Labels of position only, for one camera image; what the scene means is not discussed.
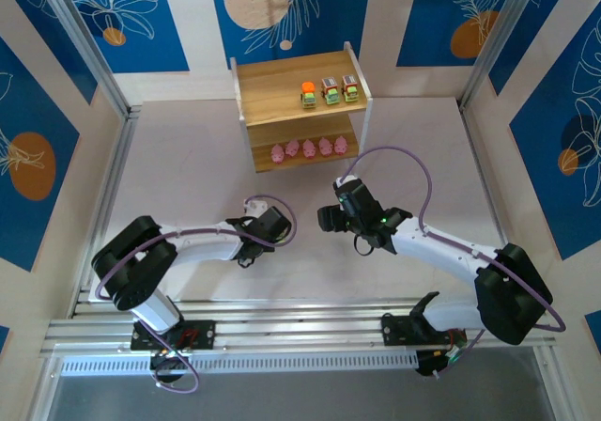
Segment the pig figurine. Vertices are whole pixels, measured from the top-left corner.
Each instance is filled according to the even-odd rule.
[[[284,161],[284,149],[279,144],[271,149],[271,160],[276,164],[281,164]]]
[[[334,142],[334,151],[339,155],[347,153],[348,144],[347,140],[343,136],[338,136],[338,139]]]
[[[321,152],[321,154],[323,156],[331,155],[331,152],[332,152],[331,142],[328,139],[326,139],[325,137],[322,137],[319,140],[319,151]]]
[[[309,139],[302,144],[302,154],[309,160],[316,156],[316,146]]]
[[[299,141],[297,141],[296,139],[292,139],[285,146],[285,154],[292,158],[296,156],[296,154],[299,152],[299,147]]]

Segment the gray floor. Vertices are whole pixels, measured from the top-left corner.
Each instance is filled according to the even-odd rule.
[[[412,370],[201,376],[198,393],[169,394],[150,377],[70,377],[49,419],[62,420],[552,420],[531,349],[476,350],[436,382]]]

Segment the toy car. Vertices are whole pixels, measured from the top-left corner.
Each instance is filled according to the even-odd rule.
[[[340,102],[338,95],[338,84],[334,77],[329,76],[321,80],[321,96],[326,99],[327,104],[336,104]]]
[[[345,95],[345,101],[357,101],[359,92],[357,92],[357,79],[355,75],[345,75],[342,77],[342,93]]]
[[[302,84],[302,93],[300,94],[303,108],[316,107],[316,85],[310,81],[305,81]]]

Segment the cable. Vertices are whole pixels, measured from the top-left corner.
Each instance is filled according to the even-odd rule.
[[[430,175],[430,171],[428,170],[428,168],[425,166],[425,163],[420,159],[420,157],[418,157],[412,151],[407,150],[406,148],[396,147],[396,146],[380,146],[380,147],[370,148],[369,150],[361,153],[357,158],[355,158],[355,160],[352,162],[352,164],[350,165],[350,167],[348,168],[348,170],[345,172],[345,174],[343,175],[343,177],[340,180],[344,181],[345,178],[348,177],[350,172],[353,170],[355,165],[359,162],[359,160],[362,157],[364,157],[365,155],[367,155],[369,153],[373,153],[374,151],[380,151],[380,150],[395,150],[395,151],[400,151],[401,153],[405,153],[410,158],[412,158],[424,171],[425,179],[427,180],[427,184],[428,184],[428,190],[425,195],[424,204],[422,205],[422,208],[420,209],[420,214],[418,217],[418,223],[419,223],[420,230],[422,231],[422,233],[426,236],[429,236],[430,238],[432,238],[434,240],[443,242],[447,245],[451,245],[452,247],[455,247],[463,252],[471,254],[472,249],[469,246],[462,244],[460,242],[457,242],[457,241],[453,241],[449,238],[440,236],[436,233],[429,231],[429,229],[425,228],[425,223],[424,223],[425,210],[428,208],[428,205],[430,204],[430,199],[432,198],[432,176]],[[482,252],[479,252],[479,251],[477,251],[477,252],[478,253],[476,254],[476,257],[478,257],[479,259],[482,259],[483,261],[487,262],[488,264],[492,264],[497,269],[503,271],[508,277],[513,279],[515,282],[517,282],[522,288],[524,288],[534,298],[534,300],[536,300],[536,302],[538,302],[540,305],[542,305],[545,308],[545,310],[547,310],[550,313],[550,315],[553,317],[553,319],[555,319],[558,323],[557,326],[547,325],[547,324],[545,324],[545,325],[534,324],[534,328],[540,329],[540,330],[547,330],[550,332],[565,332],[566,327],[565,327],[565,322],[563,321],[562,317],[538,292],[536,292],[530,285],[528,285],[524,280],[522,280],[518,275],[516,275],[516,273],[514,273],[513,271],[508,269],[504,264],[499,263],[495,258],[489,257],[489,256],[483,254]],[[464,352],[461,354],[461,356],[463,356],[467,352],[471,351],[471,349],[474,347],[476,342],[478,342],[478,340],[482,337],[484,332],[485,331],[482,330],[471,341],[471,343],[467,346],[467,348],[464,350]]]
[[[222,230],[222,229],[217,229],[217,228],[189,228],[187,230],[171,231],[169,233],[163,233],[159,236],[156,236],[156,237],[142,243],[141,245],[139,245],[138,247],[133,249],[131,252],[129,252],[126,256],[124,256],[122,259],[120,259],[117,262],[117,264],[115,266],[113,266],[113,268],[106,275],[104,275],[102,277],[99,285],[96,288],[96,291],[94,291],[95,296],[102,301],[111,301],[110,297],[103,296],[101,294],[101,292],[104,289],[104,287],[106,286],[107,282],[109,282],[111,280],[111,278],[113,278],[113,276],[116,273],[118,273],[123,268],[123,266],[125,266],[125,264],[128,261],[130,261],[132,258],[134,258],[136,254],[146,251],[146,249],[148,249],[150,246],[152,246],[155,243],[160,242],[162,240],[168,240],[170,238],[175,238],[175,237],[179,238],[182,236],[200,235],[200,234],[210,233],[210,234],[217,234],[217,235],[230,235],[230,236],[238,236],[238,237],[242,237],[242,238],[248,238],[249,240],[252,240],[252,241],[254,241],[258,244],[264,245],[266,247],[284,247],[285,245],[290,244],[292,242],[292,240],[294,240],[294,237],[297,235],[297,226],[298,226],[297,216],[295,215],[292,208],[287,203],[285,203],[281,198],[278,198],[274,195],[267,195],[267,194],[259,194],[259,195],[253,195],[251,197],[248,197],[246,200],[244,200],[244,204],[246,205],[251,200],[255,200],[257,198],[269,198],[271,200],[275,200],[276,202],[280,202],[282,205],[285,206],[285,208],[290,213],[290,217],[292,218],[292,222],[291,222],[292,229],[285,241],[271,243],[271,242],[263,241],[260,238],[257,238],[256,236],[253,236],[253,235],[249,235],[248,233],[245,233],[243,231]],[[139,321],[142,324],[142,326],[145,329],[147,329],[148,332],[157,341],[159,341],[166,349],[168,349],[169,351],[173,352],[176,355],[176,357],[179,359],[179,361],[181,361],[181,363],[183,363],[184,366],[191,371],[191,373],[193,374],[193,377],[194,377],[193,388],[180,390],[180,389],[162,384],[161,381],[159,380],[159,376],[158,376],[159,370],[155,369],[154,373],[152,374],[152,377],[155,380],[155,382],[157,383],[157,386],[159,386],[160,388],[163,388],[167,391],[170,391],[172,393],[179,393],[182,395],[187,395],[187,394],[190,394],[190,393],[193,393],[194,391],[196,391],[198,389],[200,380],[198,377],[198,372],[194,369],[194,367],[192,365],[190,365],[190,363],[188,363],[188,360],[183,355],[181,355],[181,353],[179,353],[179,351],[176,348],[172,348],[164,339],[162,339],[161,335],[159,335],[159,333],[157,333],[152,327],[150,327],[148,324],[146,324],[143,320],[139,320]]]

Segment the white wall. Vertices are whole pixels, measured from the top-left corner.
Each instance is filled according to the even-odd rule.
[[[486,82],[469,112],[503,226],[530,253],[567,323],[557,338],[591,419],[601,413],[601,356],[584,315],[601,309],[601,242],[560,260],[509,123],[600,1],[560,0],[501,95]]]
[[[10,328],[0,357],[0,419],[14,420],[36,381],[48,322],[67,314],[120,121],[100,92],[92,106],[85,102],[14,0],[0,0],[0,12],[0,36],[80,133],[34,269],[0,258],[0,324]]]
[[[234,99],[213,0],[168,0],[190,72],[121,73],[130,104]],[[374,97],[458,96],[471,67],[398,69],[413,0],[369,0],[360,63]]]

